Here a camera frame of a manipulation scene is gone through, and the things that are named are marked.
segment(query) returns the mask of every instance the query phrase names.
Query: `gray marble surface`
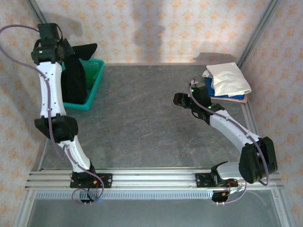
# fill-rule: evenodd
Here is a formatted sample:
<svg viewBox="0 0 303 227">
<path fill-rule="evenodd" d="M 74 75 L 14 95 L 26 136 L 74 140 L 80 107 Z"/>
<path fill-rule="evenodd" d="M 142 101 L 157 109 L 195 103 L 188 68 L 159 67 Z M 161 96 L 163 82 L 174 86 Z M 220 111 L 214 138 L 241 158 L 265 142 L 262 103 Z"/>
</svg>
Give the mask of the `gray marble surface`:
<svg viewBox="0 0 303 227">
<path fill-rule="evenodd" d="M 212 167 L 239 158 L 219 131 L 172 102 L 201 78 L 204 66 L 105 66 L 89 111 L 67 109 L 77 119 L 79 141 L 95 168 Z M 239 103 L 219 102 L 246 126 Z M 43 168 L 71 168 L 49 145 Z"/>
</svg>

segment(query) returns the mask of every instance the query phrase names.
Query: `wall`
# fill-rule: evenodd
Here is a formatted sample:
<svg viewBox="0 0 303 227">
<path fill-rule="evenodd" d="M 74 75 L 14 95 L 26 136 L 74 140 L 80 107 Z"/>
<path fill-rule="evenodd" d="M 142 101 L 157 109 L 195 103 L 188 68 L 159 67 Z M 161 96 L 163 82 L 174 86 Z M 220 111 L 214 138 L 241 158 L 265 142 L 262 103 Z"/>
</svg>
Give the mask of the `wall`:
<svg viewBox="0 0 303 227">
<path fill-rule="evenodd" d="M 106 63 L 238 61 L 269 0 L 37 0 L 73 45 Z"/>
<path fill-rule="evenodd" d="M 24 0 L 1 0 L 0 27 L 36 26 Z M 23 28 L 4 31 L 1 45 L 14 58 L 33 65 L 30 53 L 38 35 Z M 12 226 L 28 174 L 45 139 L 35 129 L 40 114 L 38 74 L 0 53 L 0 226 Z"/>
<path fill-rule="evenodd" d="M 303 223 L 303 3 L 283 0 L 243 74 L 262 136 L 273 139 L 298 226 Z"/>
</svg>

